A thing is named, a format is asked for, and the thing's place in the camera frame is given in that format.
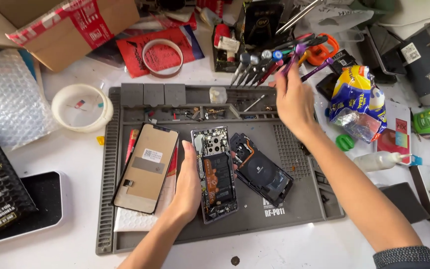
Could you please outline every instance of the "green tool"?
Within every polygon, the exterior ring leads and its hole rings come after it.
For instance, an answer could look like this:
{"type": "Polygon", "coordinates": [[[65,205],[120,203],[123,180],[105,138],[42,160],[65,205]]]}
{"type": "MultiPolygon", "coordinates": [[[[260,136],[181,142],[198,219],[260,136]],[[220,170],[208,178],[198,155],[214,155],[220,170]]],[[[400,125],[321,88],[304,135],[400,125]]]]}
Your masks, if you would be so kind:
{"type": "Polygon", "coordinates": [[[336,146],[346,152],[355,147],[355,141],[348,134],[340,134],[336,138],[336,146]]]}

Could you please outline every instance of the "qr code sticker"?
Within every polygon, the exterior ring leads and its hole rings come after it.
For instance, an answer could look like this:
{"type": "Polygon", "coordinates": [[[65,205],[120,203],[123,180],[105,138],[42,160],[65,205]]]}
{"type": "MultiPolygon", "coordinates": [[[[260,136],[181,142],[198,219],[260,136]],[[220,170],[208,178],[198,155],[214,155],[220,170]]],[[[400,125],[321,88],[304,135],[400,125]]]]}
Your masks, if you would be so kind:
{"type": "Polygon", "coordinates": [[[419,54],[418,50],[416,49],[416,46],[414,43],[411,43],[404,48],[401,49],[402,55],[406,59],[407,64],[410,64],[414,62],[417,59],[421,58],[421,55],[419,54]]]}
{"type": "Polygon", "coordinates": [[[162,159],[162,152],[158,152],[158,151],[150,150],[146,148],[144,150],[144,153],[142,154],[142,159],[160,163],[160,160],[162,159]]]}

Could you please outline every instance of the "cardboard box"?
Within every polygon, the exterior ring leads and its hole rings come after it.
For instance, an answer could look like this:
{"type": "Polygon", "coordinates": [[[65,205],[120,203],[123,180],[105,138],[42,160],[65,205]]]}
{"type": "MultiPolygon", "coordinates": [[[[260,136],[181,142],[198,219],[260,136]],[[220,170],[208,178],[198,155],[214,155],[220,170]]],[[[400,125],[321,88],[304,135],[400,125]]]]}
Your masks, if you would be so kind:
{"type": "Polygon", "coordinates": [[[140,18],[134,0],[0,0],[0,47],[61,71],[140,18]]]}

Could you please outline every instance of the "smartphone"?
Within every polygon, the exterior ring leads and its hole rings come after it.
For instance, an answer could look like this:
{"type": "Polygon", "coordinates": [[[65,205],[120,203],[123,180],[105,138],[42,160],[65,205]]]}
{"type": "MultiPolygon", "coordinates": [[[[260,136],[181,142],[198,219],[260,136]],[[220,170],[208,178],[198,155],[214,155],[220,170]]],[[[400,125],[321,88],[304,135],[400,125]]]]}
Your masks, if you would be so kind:
{"type": "Polygon", "coordinates": [[[142,125],[116,188],[115,206],[147,214],[155,212],[178,140],[177,131],[142,125]]]}
{"type": "Polygon", "coordinates": [[[193,130],[192,143],[202,186],[204,223],[238,210],[232,156],[226,126],[193,130]]]}
{"type": "Polygon", "coordinates": [[[339,75],[335,73],[328,74],[325,76],[318,84],[316,84],[316,89],[323,95],[326,100],[331,101],[333,97],[334,87],[338,81],[339,75]]]}
{"type": "Polygon", "coordinates": [[[368,26],[367,36],[374,47],[374,54],[383,73],[387,75],[406,75],[403,66],[403,58],[399,55],[398,47],[401,41],[392,36],[386,28],[380,26],[368,26]]]}

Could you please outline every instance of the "gray silicone mat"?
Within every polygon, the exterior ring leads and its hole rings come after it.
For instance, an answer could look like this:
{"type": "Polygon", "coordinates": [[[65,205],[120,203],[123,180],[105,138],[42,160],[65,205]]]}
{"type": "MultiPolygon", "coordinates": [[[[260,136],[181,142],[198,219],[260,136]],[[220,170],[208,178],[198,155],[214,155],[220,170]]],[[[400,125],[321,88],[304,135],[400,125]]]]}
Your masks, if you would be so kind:
{"type": "MultiPolygon", "coordinates": [[[[320,222],[345,216],[316,161],[311,156],[304,155],[299,141],[278,119],[276,111],[263,111],[265,106],[274,104],[274,89],[268,87],[251,90],[228,88],[229,97],[238,95],[245,98],[247,95],[249,97],[254,95],[256,99],[262,94],[267,96],[262,99],[263,102],[260,101],[260,104],[253,108],[253,112],[239,113],[238,111],[242,111],[253,101],[248,101],[248,104],[239,104],[238,106],[234,106],[230,102],[223,105],[214,105],[210,104],[208,99],[210,86],[186,87],[187,104],[180,105],[179,108],[201,107],[202,111],[204,111],[204,107],[226,107],[225,119],[196,122],[180,117],[180,121],[173,121],[173,116],[170,112],[167,112],[166,109],[162,111],[163,108],[171,106],[161,106],[160,108],[152,108],[155,110],[153,118],[158,119],[158,125],[179,131],[180,139],[189,141],[190,131],[193,129],[226,125],[230,135],[233,133],[245,133],[250,137],[259,150],[289,173],[295,179],[295,182],[284,203],[275,208],[268,202],[264,202],[261,196],[242,181],[236,180],[238,212],[219,221],[204,224],[200,211],[194,221],[182,230],[177,237],[176,244],[320,222]],[[256,118],[244,119],[244,115],[256,115],[256,118]]],[[[113,177],[115,174],[118,176],[122,172],[122,160],[126,156],[130,131],[139,129],[142,122],[149,119],[147,113],[143,111],[144,106],[142,105],[120,106],[120,93],[120,88],[111,88],[109,91],[109,97],[114,103],[114,118],[106,129],[101,215],[99,216],[103,219],[99,219],[98,246],[96,249],[96,254],[98,255],[130,251],[146,235],[146,232],[115,232],[112,233],[111,237],[108,237],[107,233],[104,233],[112,229],[115,219],[115,211],[110,204],[105,203],[107,200],[104,199],[104,193],[105,195],[109,194],[109,187],[113,188],[112,193],[115,189],[113,184],[116,181],[113,177]],[[118,124],[117,130],[114,128],[115,123],[118,124]],[[113,146],[116,147],[115,159],[113,146]],[[106,166],[108,166],[107,158],[116,162],[116,171],[113,171],[114,166],[109,166],[106,169],[106,166]],[[110,227],[108,225],[109,216],[112,216],[110,227]]],[[[183,148],[180,147],[179,160],[183,160],[183,155],[183,148]]],[[[180,164],[181,161],[178,163],[178,171],[180,171],[180,164]]]]}

